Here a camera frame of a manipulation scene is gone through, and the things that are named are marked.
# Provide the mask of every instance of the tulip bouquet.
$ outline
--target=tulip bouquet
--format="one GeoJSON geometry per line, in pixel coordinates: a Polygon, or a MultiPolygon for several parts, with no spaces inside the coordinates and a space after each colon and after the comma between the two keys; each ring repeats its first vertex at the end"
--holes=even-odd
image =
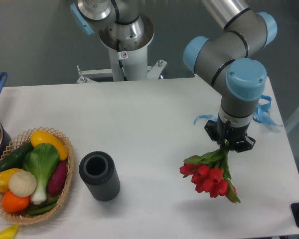
{"type": "Polygon", "coordinates": [[[183,178],[192,175],[191,182],[196,185],[198,193],[205,191],[211,198],[226,196],[231,202],[240,203],[236,188],[230,182],[226,148],[185,159],[180,173],[184,175],[183,178]]]}

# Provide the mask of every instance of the yellow bell pepper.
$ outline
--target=yellow bell pepper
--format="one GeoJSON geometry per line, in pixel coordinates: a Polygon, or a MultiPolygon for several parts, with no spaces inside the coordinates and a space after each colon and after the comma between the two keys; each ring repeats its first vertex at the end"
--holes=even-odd
{"type": "Polygon", "coordinates": [[[18,230],[18,225],[14,224],[0,232],[0,239],[12,239],[18,230]]]}
{"type": "Polygon", "coordinates": [[[6,193],[9,191],[9,180],[13,174],[22,171],[20,168],[12,168],[0,173],[0,192],[6,193]]]}

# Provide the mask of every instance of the woven basket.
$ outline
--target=woven basket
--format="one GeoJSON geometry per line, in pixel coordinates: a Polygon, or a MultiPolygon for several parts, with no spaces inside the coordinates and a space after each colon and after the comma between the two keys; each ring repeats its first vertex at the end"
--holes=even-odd
{"type": "Polygon", "coordinates": [[[54,128],[35,128],[35,129],[29,129],[28,131],[23,132],[23,134],[19,134],[16,138],[14,138],[13,141],[9,143],[9,145],[6,147],[6,150],[3,152],[3,155],[1,156],[1,160],[4,159],[9,153],[17,149],[19,146],[23,145],[26,142],[30,141],[31,135],[36,132],[37,130],[42,130],[49,132],[56,136],[61,142],[64,143],[66,149],[68,150],[68,159],[67,159],[67,167],[68,167],[68,172],[67,172],[67,178],[65,181],[65,186],[63,188],[63,191],[60,194],[60,198],[58,199],[56,206],[49,212],[39,215],[39,216],[29,216],[25,212],[19,212],[19,213],[7,213],[5,210],[2,208],[2,197],[4,193],[0,192],[0,216],[4,219],[6,219],[9,222],[13,222],[19,225],[30,225],[30,224],[35,224],[38,222],[41,222],[43,220],[46,220],[50,218],[53,214],[55,214],[56,211],[58,211],[65,201],[69,189],[71,186],[71,181],[73,177],[73,171],[74,171],[74,153],[73,153],[73,146],[71,142],[69,141],[69,138],[66,137],[62,132],[59,132],[58,130],[54,128]]]}

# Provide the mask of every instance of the purple eggplant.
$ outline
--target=purple eggplant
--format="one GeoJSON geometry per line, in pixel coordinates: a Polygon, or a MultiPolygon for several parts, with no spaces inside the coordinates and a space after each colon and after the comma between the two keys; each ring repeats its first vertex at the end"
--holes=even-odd
{"type": "Polygon", "coordinates": [[[65,161],[61,161],[56,170],[54,171],[50,181],[48,183],[48,193],[52,195],[57,195],[62,192],[66,181],[67,174],[67,164],[65,161]]]}

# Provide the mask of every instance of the tabletop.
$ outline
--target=tabletop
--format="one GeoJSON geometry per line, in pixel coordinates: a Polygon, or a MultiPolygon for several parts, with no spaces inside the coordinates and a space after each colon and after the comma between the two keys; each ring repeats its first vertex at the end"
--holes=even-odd
{"type": "MultiPolygon", "coordinates": [[[[282,122],[270,81],[275,122],[282,122]]],[[[11,137],[54,127],[75,151],[70,194],[57,214],[19,229],[27,238],[255,238],[299,234],[290,204],[299,202],[299,175],[283,127],[251,122],[254,148],[229,153],[240,204],[198,194],[179,168],[189,156],[217,149],[198,115],[217,115],[220,95],[200,78],[6,87],[0,122],[11,137]],[[96,201],[78,165],[92,151],[108,153],[121,182],[118,196],[96,201]]],[[[10,223],[0,218],[0,229],[10,223]]]]}

